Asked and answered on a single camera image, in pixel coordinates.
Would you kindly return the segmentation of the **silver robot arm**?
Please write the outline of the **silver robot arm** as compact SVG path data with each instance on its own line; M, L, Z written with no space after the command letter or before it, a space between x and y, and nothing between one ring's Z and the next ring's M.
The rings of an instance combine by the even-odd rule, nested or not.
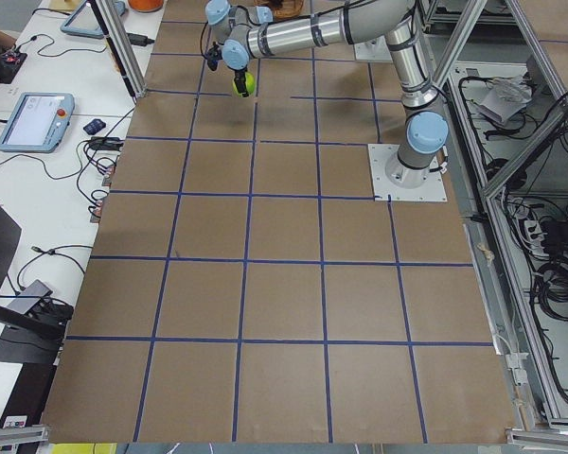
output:
M234 73L240 96L253 90L247 83L250 61L331 44L366 43L383 37L402 90L406 132L386 165L388 180L398 187L421 187L432 160L445 145L449 126L436 109L439 91L428 70L408 1L346 1L330 10L276 22L263 6L233 6L210 1L204 8L215 41L202 55L210 70L224 63Z

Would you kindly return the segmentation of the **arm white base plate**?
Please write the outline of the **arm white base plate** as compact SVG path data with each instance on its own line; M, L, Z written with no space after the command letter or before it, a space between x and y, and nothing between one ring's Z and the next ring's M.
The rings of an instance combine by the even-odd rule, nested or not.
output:
M383 36L354 45L355 59L365 62L391 63L393 58Z
M375 201L446 202L443 172L437 157L424 169L405 167L398 144L368 144L368 162Z

